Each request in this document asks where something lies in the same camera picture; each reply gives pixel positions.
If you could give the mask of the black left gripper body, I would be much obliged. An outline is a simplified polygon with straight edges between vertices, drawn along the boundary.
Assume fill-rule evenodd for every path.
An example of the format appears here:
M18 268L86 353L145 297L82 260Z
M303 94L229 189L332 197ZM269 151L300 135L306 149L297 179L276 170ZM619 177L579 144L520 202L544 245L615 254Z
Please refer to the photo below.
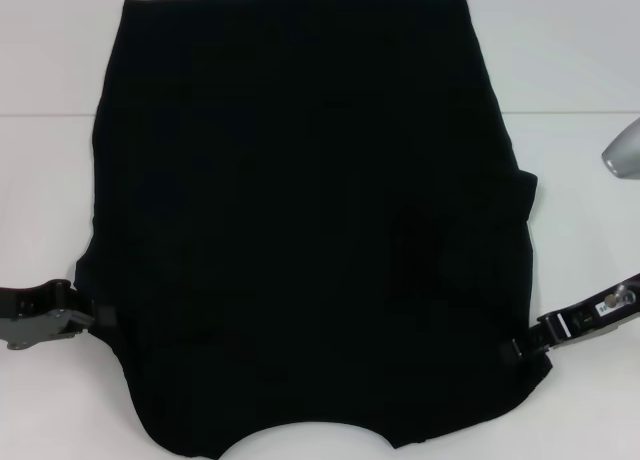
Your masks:
M31 288L1 288L1 339L9 350L75 337L95 321L93 303L65 279Z

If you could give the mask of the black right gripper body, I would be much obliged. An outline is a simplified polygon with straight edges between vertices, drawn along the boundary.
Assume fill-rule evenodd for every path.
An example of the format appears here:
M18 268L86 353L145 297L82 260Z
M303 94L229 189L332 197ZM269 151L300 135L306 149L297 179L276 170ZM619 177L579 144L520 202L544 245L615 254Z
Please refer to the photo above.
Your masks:
M536 346L543 351L609 333L639 317L639 275L566 308L547 313L536 324Z

